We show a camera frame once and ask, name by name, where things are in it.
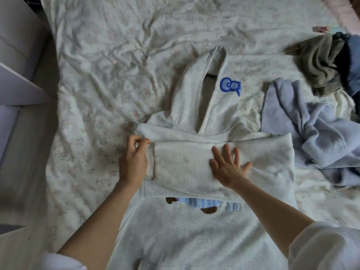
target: blue bow embroidery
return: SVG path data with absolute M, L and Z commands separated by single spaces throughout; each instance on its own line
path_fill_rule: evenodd
M 231 78 L 223 78 L 220 81 L 220 90 L 227 92 L 236 92 L 240 96 L 241 81 L 232 81 Z

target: bed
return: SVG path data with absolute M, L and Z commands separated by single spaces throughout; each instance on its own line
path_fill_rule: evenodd
M 137 121 L 170 108 L 185 65 L 216 45 L 228 50 L 243 87 L 241 112 L 260 129 L 268 83 L 301 80 L 307 101 L 350 119 L 344 92 L 312 95 L 283 50 L 313 26 L 360 22 L 347 0 L 42 0 L 60 69 L 59 129 L 46 168 L 51 250 L 57 251 L 107 197 Z M 296 169 L 298 208 L 318 221 L 360 229 L 360 191 L 335 188 L 315 169 Z

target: forearm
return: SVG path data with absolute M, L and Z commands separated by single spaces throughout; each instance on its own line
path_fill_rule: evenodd
M 249 205 L 259 221 L 287 258 L 289 245 L 314 222 L 299 210 L 263 191 L 247 179 L 236 180 L 233 190 Z
M 136 189 L 116 186 L 99 208 L 59 250 L 84 264 L 88 270 L 106 268 L 122 218 Z

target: person's left hand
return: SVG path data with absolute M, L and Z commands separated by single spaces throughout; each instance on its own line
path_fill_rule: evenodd
M 137 190 L 146 175 L 148 160 L 146 159 L 146 147 L 150 144 L 147 138 L 142 139 L 138 135 L 127 137 L 127 151 L 119 159 L 120 185 Z

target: person's right arm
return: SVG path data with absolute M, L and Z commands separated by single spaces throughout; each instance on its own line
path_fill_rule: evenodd
M 210 160 L 210 166 L 214 176 L 223 186 L 234 190 L 244 199 L 277 247 L 288 258 L 290 244 L 315 221 L 249 181 L 246 173 L 251 168 L 251 163 L 240 167 L 238 148 L 235 149 L 235 160 L 228 145 L 225 145 L 224 158 L 218 148 L 213 147 L 212 151 L 214 159 Z

